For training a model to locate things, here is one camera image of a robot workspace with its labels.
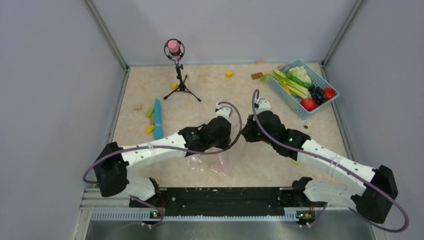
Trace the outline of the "clear zip top bag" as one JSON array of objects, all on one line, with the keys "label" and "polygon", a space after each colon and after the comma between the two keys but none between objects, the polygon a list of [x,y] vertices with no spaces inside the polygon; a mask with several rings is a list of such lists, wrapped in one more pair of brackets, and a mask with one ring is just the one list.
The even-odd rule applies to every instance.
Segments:
[{"label": "clear zip top bag", "polygon": [[195,154],[188,157],[188,168],[199,173],[214,173],[230,176],[242,160],[247,142],[240,134],[235,144],[228,150],[213,154]]}]

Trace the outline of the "light blue plastic basket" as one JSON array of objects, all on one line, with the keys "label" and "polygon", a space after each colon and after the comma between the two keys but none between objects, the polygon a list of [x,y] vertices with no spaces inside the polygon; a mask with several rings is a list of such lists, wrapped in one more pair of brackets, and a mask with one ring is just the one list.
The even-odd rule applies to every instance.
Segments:
[{"label": "light blue plastic basket", "polygon": [[304,61],[296,59],[262,77],[302,119],[305,120],[336,100],[340,93]]}]

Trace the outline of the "green chili pepper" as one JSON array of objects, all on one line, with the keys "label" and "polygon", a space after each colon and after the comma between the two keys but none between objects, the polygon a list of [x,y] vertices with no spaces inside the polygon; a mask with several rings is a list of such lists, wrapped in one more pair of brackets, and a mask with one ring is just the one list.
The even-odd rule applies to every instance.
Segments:
[{"label": "green chili pepper", "polygon": [[302,86],[302,87],[304,87],[304,88],[309,89],[309,88],[311,87],[311,84],[309,84],[309,83],[307,83],[307,82],[304,82],[304,81],[300,80],[300,79],[299,79],[298,77],[296,77],[296,76],[288,75],[288,79],[289,79],[291,82],[296,83],[296,84],[298,84],[299,86]]}]

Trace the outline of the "black grape bunch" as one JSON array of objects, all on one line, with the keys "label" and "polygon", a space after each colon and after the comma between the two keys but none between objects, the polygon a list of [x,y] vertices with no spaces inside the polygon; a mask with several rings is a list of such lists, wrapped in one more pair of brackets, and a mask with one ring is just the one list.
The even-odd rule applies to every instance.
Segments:
[{"label": "black grape bunch", "polygon": [[327,101],[327,97],[324,93],[323,88],[321,88],[319,86],[315,86],[314,84],[312,84],[308,88],[308,91],[310,93],[311,98],[315,101],[315,103],[318,106],[323,105]]}]

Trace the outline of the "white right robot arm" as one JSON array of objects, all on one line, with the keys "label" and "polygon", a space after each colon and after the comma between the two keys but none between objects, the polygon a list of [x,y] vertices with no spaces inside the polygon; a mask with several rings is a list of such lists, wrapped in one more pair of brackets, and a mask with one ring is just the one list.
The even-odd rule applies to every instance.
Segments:
[{"label": "white right robot arm", "polygon": [[327,202],[354,209],[373,223],[385,222],[393,206],[387,197],[396,199],[399,194],[389,167],[360,164],[323,147],[299,130],[285,128],[264,98],[256,98],[253,109],[242,130],[248,143],[264,142],[279,155],[315,167],[339,181],[330,183],[311,177],[295,180],[293,200],[297,205]]}]

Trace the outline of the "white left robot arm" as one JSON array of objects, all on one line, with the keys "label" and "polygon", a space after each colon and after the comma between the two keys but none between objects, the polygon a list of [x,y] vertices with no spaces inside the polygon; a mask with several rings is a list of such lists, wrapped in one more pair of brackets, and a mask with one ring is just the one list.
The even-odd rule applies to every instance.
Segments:
[{"label": "white left robot arm", "polygon": [[201,126],[185,127],[167,137],[134,146],[106,145],[93,168],[100,194],[104,198],[118,194],[137,197],[147,206],[160,202],[160,188],[151,177],[137,176],[138,170],[173,158],[205,153],[216,148],[224,150],[230,142],[232,130],[228,106],[217,106],[215,117]]}]

